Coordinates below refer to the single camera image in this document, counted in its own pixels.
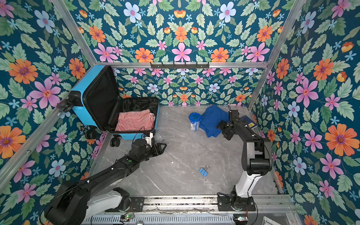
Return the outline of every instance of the blue towel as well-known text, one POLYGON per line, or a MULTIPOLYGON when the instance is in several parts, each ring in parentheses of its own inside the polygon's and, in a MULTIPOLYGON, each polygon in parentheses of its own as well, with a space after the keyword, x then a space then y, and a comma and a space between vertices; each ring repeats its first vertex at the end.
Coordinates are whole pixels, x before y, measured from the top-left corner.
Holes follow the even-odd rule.
POLYGON ((216 129, 216 126, 222 120, 225 122, 229 121, 228 113, 220 109, 217 105, 212 105, 201 115, 200 128, 205 131, 208 138, 211 136, 217 137, 221 133, 221 130, 216 129))

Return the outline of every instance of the marble floor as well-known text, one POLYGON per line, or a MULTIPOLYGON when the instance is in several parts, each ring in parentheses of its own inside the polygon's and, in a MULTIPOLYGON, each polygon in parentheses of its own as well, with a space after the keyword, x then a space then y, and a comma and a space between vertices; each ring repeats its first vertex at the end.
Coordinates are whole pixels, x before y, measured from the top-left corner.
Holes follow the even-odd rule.
MULTIPOLYGON (((228 141, 222 134, 207 138, 202 130, 190 130, 189 114, 202 114, 207 106, 160 107, 155 141, 167 143, 165 152, 149 161, 115 186, 105 188, 99 194, 114 187, 121 187, 130 195, 191 195, 229 194, 243 171, 241 155, 243 142, 234 135, 228 141), (200 167, 209 165, 208 175, 199 173, 200 167)), ((246 107, 238 108, 240 115, 250 117, 246 107)), ((131 140, 121 140, 119 147, 106 148, 95 168, 95 173, 112 165, 116 159, 127 154, 131 140)), ((277 188, 271 173, 262 177, 253 190, 254 194, 275 194, 277 188)))

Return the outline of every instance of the open suitcase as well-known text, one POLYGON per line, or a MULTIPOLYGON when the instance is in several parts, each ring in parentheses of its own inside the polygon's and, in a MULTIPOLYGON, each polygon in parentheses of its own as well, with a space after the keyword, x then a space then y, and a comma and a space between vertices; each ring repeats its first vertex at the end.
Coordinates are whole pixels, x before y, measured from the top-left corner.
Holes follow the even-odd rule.
POLYGON ((69 92, 67 99, 62 100, 58 108, 64 112, 73 109, 81 122, 89 125, 85 133, 87 139, 95 139, 98 128, 114 135, 111 146, 119 146, 120 138, 133 140, 142 138, 150 132, 155 134, 159 116, 159 100, 155 97, 126 98, 120 97, 114 73, 110 66, 96 65, 69 92), (150 109, 155 115, 151 130, 134 130, 130 132, 115 131, 120 112, 142 111, 150 109))

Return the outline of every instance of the red and white striped cloth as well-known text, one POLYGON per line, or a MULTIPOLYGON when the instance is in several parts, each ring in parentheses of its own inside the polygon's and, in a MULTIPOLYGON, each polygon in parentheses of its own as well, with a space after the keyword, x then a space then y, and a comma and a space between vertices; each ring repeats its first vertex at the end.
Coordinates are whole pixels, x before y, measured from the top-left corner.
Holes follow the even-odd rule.
POLYGON ((115 131, 145 131, 154 126, 155 115, 149 109, 119 113, 115 131))

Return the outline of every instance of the binder clip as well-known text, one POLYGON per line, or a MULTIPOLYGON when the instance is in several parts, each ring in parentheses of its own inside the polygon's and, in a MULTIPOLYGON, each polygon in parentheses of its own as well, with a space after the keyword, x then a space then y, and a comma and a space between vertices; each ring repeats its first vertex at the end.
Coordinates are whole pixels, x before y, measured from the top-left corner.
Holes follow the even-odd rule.
POLYGON ((207 176, 208 172, 206 172, 207 169, 209 169, 210 167, 208 165, 205 166, 205 169, 204 168, 200 168, 199 170, 199 173, 201 173, 204 177, 207 176))

